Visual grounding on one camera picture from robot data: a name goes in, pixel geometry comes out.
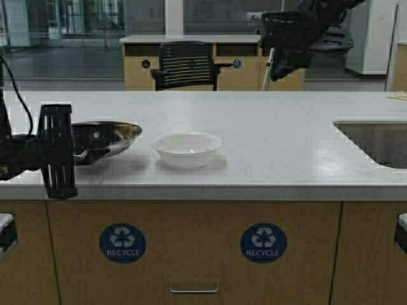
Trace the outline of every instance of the recycling symbol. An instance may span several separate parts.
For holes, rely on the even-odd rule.
[[[267,237],[267,240],[265,242],[261,241],[262,236]],[[276,238],[273,235],[273,230],[271,230],[269,227],[261,227],[257,230],[256,234],[252,236],[251,240],[253,242],[253,245],[257,248],[261,247],[271,248],[274,245]]]
[[[130,248],[135,242],[135,238],[126,227],[117,227],[114,234],[110,236],[111,243],[116,247]]]

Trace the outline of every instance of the wooden cabinet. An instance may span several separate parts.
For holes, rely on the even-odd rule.
[[[125,44],[123,46],[124,78],[126,90],[154,90],[151,69],[158,69],[160,44]],[[259,91],[262,89],[268,57],[257,43],[212,43],[214,62],[236,63],[222,68],[218,79],[219,91]],[[305,71],[298,70],[270,85],[272,91],[303,90]],[[211,91],[212,86],[174,88],[175,91]]]
[[[127,90],[154,90],[155,81],[151,76],[151,70],[158,69],[158,66],[158,57],[126,58],[124,66],[125,88]]]
[[[398,44],[393,91],[407,91],[407,45]]]
[[[0,261],[0,303],[59,303],[45,202],[0,202],[0,212],[13,214],[17,245]]]
[[[259,89],[263,87],[263,80],[267,69],[268,58],[263,57],[260,60]],[[288,74],[285,78],[271,82],[268,89],[270,91],[303,91],[305,82],[305,70],[299,69]]]
[[[215,63],[234,63],[239,67],[222,68],[217,82],[219,91],[258,91],[260,61],[258,57],[216,57]]]
[[[328,305],[340,203],[49,202],[48,209],[62,304]],[[143,232],[138,261],[118,264],[100,251],[100,234],[117,223]],[[288,240],[269,264],[240,249],[242,234],[260,223],[277,225]]]
[[[407,254],[395,243],[407,203],[344,203],[332,305],[406,304]]]

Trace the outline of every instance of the sink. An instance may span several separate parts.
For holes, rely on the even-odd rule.
[[[376,163],[407,168],[407,122],[335,122]]]

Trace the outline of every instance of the drawer handle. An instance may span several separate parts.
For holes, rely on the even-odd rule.
[[[12,214],[0,213],[0,261],[17,244],[17,230]]]
[[[173,294],[215,294],[219,291],[219,284],[216,284],[214,289],[205,290],[180,290],[174,289],[173,284],[170,285],[170,291]]]

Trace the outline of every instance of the floor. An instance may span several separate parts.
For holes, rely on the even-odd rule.
[[[124,90],[121,48],[34,48],[6,58],[21,90]],[[316,54],[305,90],[384,91],[384,77],[361,78],[344,65],[343,55]]]
[[[123,79],[121,48],[33,48],[7,54],[17,79]]]

